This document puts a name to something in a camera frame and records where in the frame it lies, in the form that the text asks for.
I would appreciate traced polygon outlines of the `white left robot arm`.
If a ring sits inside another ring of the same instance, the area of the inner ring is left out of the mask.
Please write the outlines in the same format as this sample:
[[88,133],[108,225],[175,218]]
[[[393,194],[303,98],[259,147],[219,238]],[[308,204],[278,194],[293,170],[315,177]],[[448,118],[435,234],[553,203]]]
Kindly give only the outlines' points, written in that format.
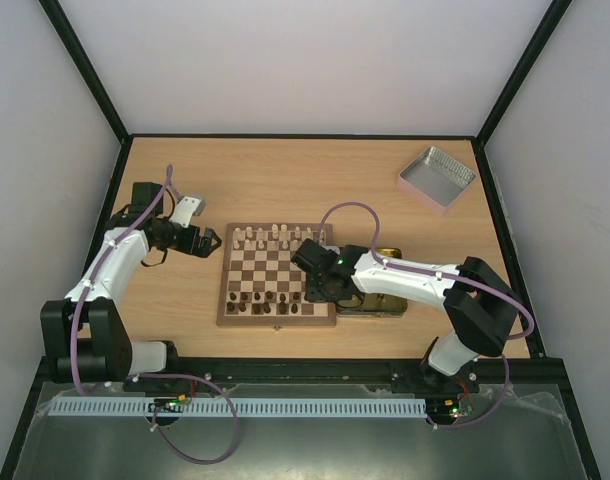
[[136,269],[151,250],[207,258],[222,243],[210,228],[193,225],[205,208],[199,196],[170,183],[136,182],[130,202],[108,220],[101,246],[63,299],[48,301],[40,322],[50,378],[55,383],[121,382],[164,371],[172,342],[129,338],[119,305]]

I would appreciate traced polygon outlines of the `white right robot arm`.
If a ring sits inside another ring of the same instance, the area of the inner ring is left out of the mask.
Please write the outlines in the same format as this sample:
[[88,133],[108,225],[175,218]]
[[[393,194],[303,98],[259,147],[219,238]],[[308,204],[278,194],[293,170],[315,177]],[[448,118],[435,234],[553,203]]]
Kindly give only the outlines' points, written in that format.
[[421,367],[423,384],[435,392],[451,385],[466,364],[480,356],[499,357],[508,341],[534,330],[534,318],[515,292],[476,257],[430,265],[307,239],[291,262],[306,274],[305,298],[313,303],[389,295],[444,312],[452,330],[433,341]]

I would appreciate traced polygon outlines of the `wooden chess board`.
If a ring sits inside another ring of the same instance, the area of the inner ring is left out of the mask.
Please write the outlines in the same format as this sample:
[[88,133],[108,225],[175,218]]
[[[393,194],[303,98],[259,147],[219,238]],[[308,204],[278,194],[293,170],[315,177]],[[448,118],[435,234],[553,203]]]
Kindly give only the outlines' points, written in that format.
[[[331,246],[334,244],[333,227],[329,224],[319,226],[316,223],[281,223],[287,225],[289,232],[289,248],[281,248],[279,237],[279,249],[273,250],[270,247],[271,226],[270,223],[230,223],[227,225],[224,259],[221,275],[220,296],[217,310],[216,325],[219,327],[270,327],[281,329],[286,327],[333,327],[336,325],[336,307],[329,303],[311,303],[304,298],[306,274],[291,262],[294,253],[306,239],[306,229],[309,227],[313,232],[313,240],[317,239],[318,231],[325,231],[325,240],[322,245]],[[244,249],[244,242],[241,248],[233,248],[233,232],[240,228],[244,234],[247,226],[251,226],[255,239],[251,250]],[[295,227],[299,226],[302,231],[302,240],[294,239]],[[256,232],[262,228],[265,232],[265,248],[256,248]],[[259,315],[252,313],[253,295],[255,292],[261,294],[261,302],[265,299],[265,293],[272,291],[276,295],[274,311],[271,314]],[[226,312],[226,303],[229,294],[237,294],[239,304],[240,294],[246,292],[249,296],[247,310],[240,312],[237,308],[235,314]],[[294,292],[299,292],[301,301],[292,301]],[[283,293],[287,297],[288,313],[279,315],[277,305],[279,296]],[[292,304],[299,305],[299,314],[291,313]]]

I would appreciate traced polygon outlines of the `gold tin box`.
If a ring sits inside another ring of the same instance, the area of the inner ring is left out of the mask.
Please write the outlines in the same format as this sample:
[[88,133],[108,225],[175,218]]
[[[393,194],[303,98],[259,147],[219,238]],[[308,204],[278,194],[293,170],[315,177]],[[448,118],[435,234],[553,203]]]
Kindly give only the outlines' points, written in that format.
[[[363,255],[367,256],[368,262],[379,265],[370,248],[356,245],[341,248],[337,263],[349,266],[352,261],[356,261],[355,268],[358,269],[360,265],[365,265],[365,262],[361,260]],[[348,285],[347,290],[335,302],[335,305],[338,315],[349,317],[398,318],[407,310],[407,300],[404,298],[384,293],[365,293],[354,284]]]

